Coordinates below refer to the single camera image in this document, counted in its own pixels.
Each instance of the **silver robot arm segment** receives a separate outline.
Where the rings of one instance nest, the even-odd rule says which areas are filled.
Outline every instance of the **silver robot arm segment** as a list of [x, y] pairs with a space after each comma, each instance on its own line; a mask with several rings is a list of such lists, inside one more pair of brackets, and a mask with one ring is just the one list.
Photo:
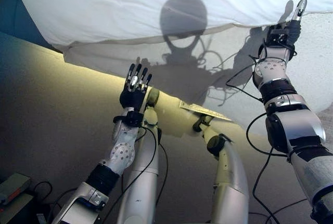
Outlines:
[[286, 75], [305, 7], [306, 0], [301, 0], [284, 29], [270, 28], [260, 48], [253, 82], [267, 112], [268, 140], [276, 150], [287, 154], [313, 207], [311, 218], [318, 223], [333, 223], [333, 154], [324, 146], [326, 137], [319, 118]]
[[118, 178], [133, 162], [134, 143], [143, 119], [143, 114], [139, 111], [151, 79], [151, 74], [149, 74], [144, 82], [147, 68], [143, 69], [139, 79], [141, 64], [138, 64], [135, 73], [133, 73], [134, 67], [135, 65], [132, 64], [120, 95], [119, 101], [124, 111], [121, 116], [113, 119], [115, 126], [112, 135], [112, 150], [107, 158], [99, 162], [87, 180], [76, 189], [52, 224], [97, 223], [98, 214], [108, 202], [108, 195], [116, 185]]

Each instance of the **black band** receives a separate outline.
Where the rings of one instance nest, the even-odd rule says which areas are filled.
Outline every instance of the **black band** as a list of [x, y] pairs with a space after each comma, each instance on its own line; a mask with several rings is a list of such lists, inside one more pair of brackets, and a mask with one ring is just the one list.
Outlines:
[[109, 195], [119, 178], [119, 175], [113, 172], [109, 167], [98, 164], [91, 172], [86, 183], [94, 187], [104, 195]]

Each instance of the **robot finger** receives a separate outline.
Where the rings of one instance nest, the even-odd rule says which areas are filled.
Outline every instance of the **robot finger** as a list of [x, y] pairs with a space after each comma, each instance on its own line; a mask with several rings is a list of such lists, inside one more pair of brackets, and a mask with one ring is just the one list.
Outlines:
[[149, 74], [149, 75], [147, 76], [146, 83], [145, 83], [145, 85], [144, 85], [143, 88], [142, 88], [142, 92], [143, 92], [143, 93], [146, 93], [147, 88], [148, 88], [149, 81], [151, 80], [151, 77], [152, 77], [151, 74]]
[[129, 72], [127, 73], [126, 80], [125, 80], [125, 88], [129, 87], [131, 79], [132, 79], [132, 72], [134, 70], [135, 64], [131, 64]]
[[147, 73], [148, 69], [145, 67], [144, 70], [142, 71], [142, 75], [141, 75], [141, 79], [140, 79], [140, 82], [139, 82], [139, 86], [138, 86], [138, 90], [141, 90], [142, 88], [142, 83], [144, 81], [144, 78], [146, 76], [146, 73]]

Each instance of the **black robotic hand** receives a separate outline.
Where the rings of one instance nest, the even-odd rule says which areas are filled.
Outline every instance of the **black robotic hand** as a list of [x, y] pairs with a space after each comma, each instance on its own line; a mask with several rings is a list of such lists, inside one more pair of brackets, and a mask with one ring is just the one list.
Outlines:
[[149, 74], [144, 82], [148, 69], [144, 68], [140, 76], [142, 65], [137, 65], [135, 73], [133, 72], [134, 67], [135, 64], [131, 64], [119, 101], [123, 108], [133, 107], [134, 111], [140, 111], [152, 75]]

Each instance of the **wire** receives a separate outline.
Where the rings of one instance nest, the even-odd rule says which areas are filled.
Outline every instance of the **wire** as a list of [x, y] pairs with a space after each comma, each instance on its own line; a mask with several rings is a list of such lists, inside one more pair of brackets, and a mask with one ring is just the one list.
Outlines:
[[47, 184], [47, 185], [49, 185], [49, 187], [50, 187], [50, 190], [49, 190], [49, 192], [40, 200], [40, 202], [43, 202], [51, 193], [52, 193], [52, 191], [53, 191], [53, 187], [52, 187], [52, 184], [49, 182], [49, 181], [41, 181], [41, 182], [39, 182], [39, 183], [37, 183], [36, 185], [35, 185], [35, 187], [33, 188], [33, 192], [34, 193], [37, 193], [36, 192], [36, 188], [39, 186], [39, 185], [41, 185], [41, 184], [43, 184], [43, 183], [45, 183], [45, 184]]
[[144, 128], [145, 129], [145, 132], [142, 134], [142, 136], [140, 136], [140, 137], [138, 137], [137, 139], [135, 139], [135, 142], [137, 142], [137, 141], [139, 141], [141, 138], [143, 138], [145, 135], [146, 135], [146, 133], [147, 133], [147, 129], [146, 128]]
[[[145, 132], [142, 134], [142, 136], [135, 139], [135, 142], [139, 141], [141, 138], [143, 138], [147, 133], [147, 130], [145, 129]], [[121, 175], [121, 192], [124, 192], [124, 173]]]
[[[304, 201], [306, 201], [306, 200], [307, 200], [307, 198], [302, 199], [302, 200], [299, 200], [299, 201], [296, 201], [296, 202], [293, 202], [293, 203], [291, 203], [291, 204], [289, 204], [289, 205], [287, 205], [287, 206], [284, 206], [284, 207], [282, 207], [282, 208], [279, 208], [277, 211], [273, 212], [273, 214], [277, 214], [277, 213], [279, 213], [280, 211], [282, 211], [283, 209], [286, 209], [286, 208], [288, 208], [288, 207], [294, 206], [294, 205], [296, 205], [296, 204], [298, 204], [298, 203], [301, 203], [301, 202], [304, 202]], [[270, 220], [271, 220], [271, 216], [268, 216], [268, 218], [267, 218], [265, 224], [267, 224], [268, 221], [270, 221]]]
[[245, 93], [246, 95], [250, 96], [251, 98], [254, 98], [255, 100], [258, 100], [259, 102], [262, 103], [262, 102], [263, 102], [262, 99], [256, 98], [255, 96], [253, 96], [253, 95], [247, 93], [246, 91], [240, 89], [239, 87], [229, 84], [229, 82], [230, 82], [233, 78], [235, 78], [236, 76], [238, 76], [240, 73], [242, 73], [242, 72], [243, 72], [244, 70], [246, 70], [247, 68], [252, 67], [253, 65], [254, 65], [254, 64], [250, 64], [250, 65], [244, 67], [243, 69], [241, 69], [241, 70], [240, 70], [239, 72], [237, 72], [234, 76], [232, 76], [231, 78], [229, 78], [229, 79], [227, 80], [227, 82], [225, 82], [225, 85], [226, 85], [226, 86], [229, 86], [229, 87], [232, 87], [232, 88], [235, 88], [235, 89], [238, 89], [238, 90], [242, 91], [243, 93]]
[[56, 207], [56, 205], [57, 205], [57, 203], [59, 202], [59, 200], [65, 195], [65, 194], [67, 194], [67, 193], [69, 193], [69, 192], [72, 192], [72, 191], [75, 191], [77, 188], [73, 188], [73, 189], [69, 189], [69, 190], [66, 190], [64, 193], [62, 193], [55, 201], [54, 201], [54, 203], [53, 203], [53, 206], [52, 206], [52, 208], [51, 208], [51, 210], [50, 210], [50, 213], [48, 214], [48, 217], [47, 217], [47, 224], [50, 224], [50, 222], [51, 222], [51, 218], [52, 218], [52, 214], [53, 214], [53, 211], [54, 211], [54, 209], [55, 209], [55, 207]]
[[269, 218], [268, 215], [262, 214], [262, 213], [257, 213], [257, 212], [249, 212], [249, 215], [260, 215], [260, 216], [264, 216], [266, 218]]
[[254, 186], [253, 186], [253, 189], [252, 189], [252, 195], [253, 197], [256, 199], [257, 202], [259, 202], [265, 209], [266, 211], [270, 214], [270, 216], [275, 220], [275, 222], [277, 224], [280, 224], [280, 222], [277, 220], [277, 218], [275, 217], [275, 215], [270, 211], [270, 209], [262, 202], [259, 200], [259, 198], [255, 195], [255, 190], [257, 188], [257, 185], [258, 185], [258, 182], [260, 180], [260, 177], [262, 175], [262, 173], [265, 171], [268, 163], [270, 162], [270, 158], [271, 158], [271, 155], [272, 155], [272, 152], [273, 152], [273, 147], [271, 148], [271, 151], [270, 153], [268, 154], [268, 158], [267, 158], [267, 161], [266, 163], [264, 164], [264, 166], [262, 167], [261, 171], [259, 172], [258, 176], [257, 176], [257, 179], [255, 180], [255, 183], [254, 183]]
[[[258, 152], [260, 152], [262, 154], [269, 155], [268, 152], [262, 151], [262, 150], [258, 149], [256, 146], [254, 146], [253, 143], [250, 141], [250, 138], [249, 138], [249, 130], [250, 130], [252, 124], [264, 115], [266, 115], [266, 113], [260, 114], [255, 119], [253, 119], [252, 122], [249, 124], [248, 128], [246, 129], [246, 139], [247, 139], [248, 143], [252, 146], [252, 148], [254, 148], [255, 150], [257, 150]], [[275, 154], [275, 153], [271, 154], [271, 156], [287, 157], [284, 154]]]
[[111, 206], [110, 210], [108, 211], [108, 213], [106, 214], [104, 220], [101, 222], [101, 224], [104, 224], [105, 221], [107, 220], [107, 218], [109, 217], [110, 213], [112, 212], [112, 210], [114, 209], [114, 207], [116, 206], [116, 204], [118, 203], [118, 201], [121, 199], [121, 197], [124, 196], [124, 193], [132, 186], [132, 184], [139, 178], [140, 175], [142, 175], [142, 173], [149, 167], [149, 165], [153, 162], [154, 160], [154, 157], [155, 157], [155, 153], [156, 153], [156, 150], [157, 150], [157, 144], [156, 144], [156, 137], [154, 135], [154, 133], [149, 129], [149, 128], [146, 128], [146, 127], [143, 127], [144, 129], [148, 130], [151, 132], [152, 136], [154, 137], [154, 141], [155, 141], [155, 148], [154, 148], [154, 153], [152, 155], [152, 158], [150, 160], [150, 162], [148, 163], [148, 165], [144, 168], [144, 170], [142, 170], [140, 172], [140, 174], [138, 174], [134, 180], [125, 188], [124, 192], [120, 194], [120, 196], [116, 199], [116, 201], [113, 203], [113, 205]]
[[124, 192], [124, 172], [123, 172], [123, 174], [121, 175], [121, 192], [122, 192], [122, 193]]
[[162, 148], [162, 150], [164, 151], [164, 155], [165, 155], [165, 160], [166, 160], [166, 172], [165, 172], [165, 176], [164, 176], [164, 179], [163, 179], [163, 184], [162, 184], [162, 188], [157, 196], [157, 200], [156, 200], [156, 206], [160, 200], [160, 197], [161, 197], [161, 194], [163, 192], [163, 189], [164, 189], [164, 186], [165, 186], [165, 182], [167, 181], [167, 177], [168, 177], [168, 173], [169, 173], [169, 158], [168, 158], [168, 154], [167, 154], [167, 151], [165, 150], [165, 148], [163, 147], [163, 145], [160, 143], [160, 146]]

